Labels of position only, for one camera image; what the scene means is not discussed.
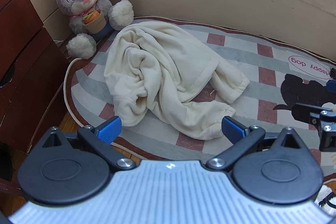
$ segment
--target black dog silhouette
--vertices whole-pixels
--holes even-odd
[[[336,104],[336,93],[327,91],[325,86],[314,80],[304,84],[303,79],[295,75],[285,75],[280,91],[286,105],[276,105],[273,110],[291,110],[295,103],[314,106],[322,106],[327,102]]]

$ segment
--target wooden floor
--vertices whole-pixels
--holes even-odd
[[[61,124],[59,125],[60,129],[63,132],[75,132],[79,128],[79,126],[76,124],[76,122],[73,120],[73,118],[70,116],[69,113],[67,113]],[[134,160],[137,164],[140,162],[140,159],[131,155],[130,153],[126,152],[125,150],[122,150],[120,148],[114,147],[119,152],[123,153],[126,157],[131,158]],[[16,182],[16,173],[23,162],[26,155],[19,151],[19,150],[13,150],[11,148],[8,148],[8,152],[11,155],[12,158],[12,164],[13,164],[13,182]],[[329,182],[327,184],[330,188],[332,188],[333,192],[336,193],[336,181]],[[14,213],[18,208],[20,208],[25,203],[24,198],[18,197],[18,196],[9,196],[4,193],[0,193],[0,209],[3,211],[5,215],[10,215]]]

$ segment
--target drawer handle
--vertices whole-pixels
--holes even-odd
[[[13,63],[6,71],[4,77],[0,80],[0,88],[7,85],[13,79],[14,72],[15,72],[15,64]]]

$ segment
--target wooden cabinet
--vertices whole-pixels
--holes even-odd
[[[30,0],[0,0],[0,142],[29,152],[66,113],[68,61]]]

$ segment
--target beige wall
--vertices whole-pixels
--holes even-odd
[[[136,16],[161,16],[243,30],[336,60],[336,17],[301,0],[130,1]],[[68,16],[58,10],[56,0],[31,2],[54,40],[64,40],[71,34]]]
[[[56,0],[30,0],[43,21],[44,27],[54,40],[63,41],[72,33],[69,17],[63,15],[57,7]]]

